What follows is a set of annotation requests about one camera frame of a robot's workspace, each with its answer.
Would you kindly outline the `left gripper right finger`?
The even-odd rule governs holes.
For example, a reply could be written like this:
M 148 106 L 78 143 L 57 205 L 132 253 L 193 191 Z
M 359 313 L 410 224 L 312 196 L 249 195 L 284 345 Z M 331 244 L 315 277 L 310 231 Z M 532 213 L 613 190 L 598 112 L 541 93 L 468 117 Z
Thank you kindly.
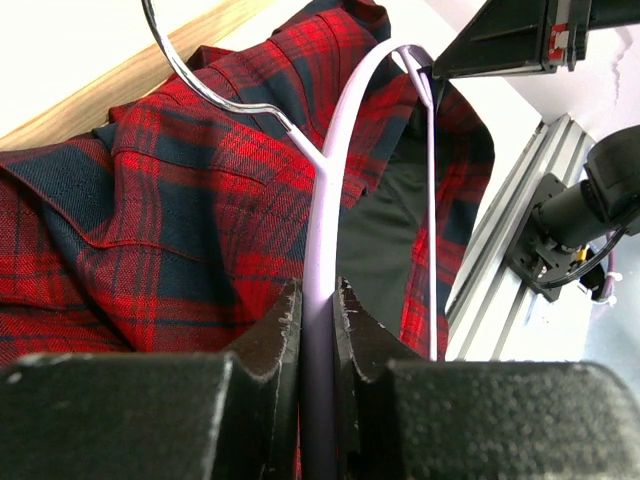
M 595 363 L 433 362 L 340 280 L 333 296 L 343 479 L 635 479 L 639 407 Z

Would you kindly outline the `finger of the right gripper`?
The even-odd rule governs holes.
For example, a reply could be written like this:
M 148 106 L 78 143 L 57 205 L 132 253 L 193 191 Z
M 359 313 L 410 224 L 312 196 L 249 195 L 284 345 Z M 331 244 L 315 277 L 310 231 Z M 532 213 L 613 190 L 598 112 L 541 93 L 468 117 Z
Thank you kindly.
M 432 66 L 435 78 L 511 76 L 543 70 L 545 1 L 490 0 Z

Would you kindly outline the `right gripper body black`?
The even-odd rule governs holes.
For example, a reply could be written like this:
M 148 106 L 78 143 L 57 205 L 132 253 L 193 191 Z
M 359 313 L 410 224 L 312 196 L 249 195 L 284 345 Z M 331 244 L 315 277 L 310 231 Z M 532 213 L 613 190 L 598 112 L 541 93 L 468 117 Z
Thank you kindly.
M 542 47 L 548 73 L 574 71 L 586 58 L 589 33 L 639 23 L 639 0 L 549 1 Z

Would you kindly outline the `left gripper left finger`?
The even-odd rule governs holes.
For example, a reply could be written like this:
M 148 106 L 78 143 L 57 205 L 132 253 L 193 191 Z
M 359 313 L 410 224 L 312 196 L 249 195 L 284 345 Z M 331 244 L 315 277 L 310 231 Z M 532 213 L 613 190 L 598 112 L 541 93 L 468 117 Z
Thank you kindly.
M 23 356 L 1 372 L 5 479 L 292 479 L 302 289 L 216 354 Z

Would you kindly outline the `purple hanger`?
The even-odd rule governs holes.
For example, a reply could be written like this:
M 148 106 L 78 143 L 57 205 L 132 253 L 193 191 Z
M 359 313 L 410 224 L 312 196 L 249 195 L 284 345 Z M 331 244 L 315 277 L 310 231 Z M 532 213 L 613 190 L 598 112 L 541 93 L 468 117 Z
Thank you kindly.
M 365 89 L 382 60 L 396 52 L 427 113 L 428 258 L 436 252 L 435 101 L 424 67 L 431 64 L 424 43 L 403 33 L 373 48 L 347 81 L 331 118 L 322 148 L 316 148 L 279 108 L 268 103 L 237 103 L 216 94 L 201 82 L 162 31 L 152 2 L 142 4 L 149 29 L 177 76 L 210 104 L 235 114 L 269 114 L 284 127 L 289 138 L 315 170 L 308 220 L 302 299 L 300 446 L 305 479 L 336 479 L 338 437 L 334 381 L 334 312 L 339 205 L 346 159 Z

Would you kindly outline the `red plaid skirt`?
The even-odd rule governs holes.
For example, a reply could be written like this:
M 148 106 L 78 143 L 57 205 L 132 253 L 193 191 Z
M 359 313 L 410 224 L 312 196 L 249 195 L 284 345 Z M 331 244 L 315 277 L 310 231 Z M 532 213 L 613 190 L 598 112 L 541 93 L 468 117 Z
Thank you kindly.
M 201 47 L 188 68 L 227 100 L 274 105 L 322 148 L 349 77 L 395 36 L 381 5 L 313 1 L 261 43 Z M 435 101 L 436 262 L 427 113 L 389 54 L 348 148 L 336 289 L 346 280 L 404 345 L 443 362 L 444 308 L 495 153 L 432 66 L 423 70 Z M 314 179 L 275 117 L 224 111 L 177 75 L 112 108 L 102 127 L 3 153 L 1 372 L 31 354 L 223 351 L 286 285 L 302 289 Z

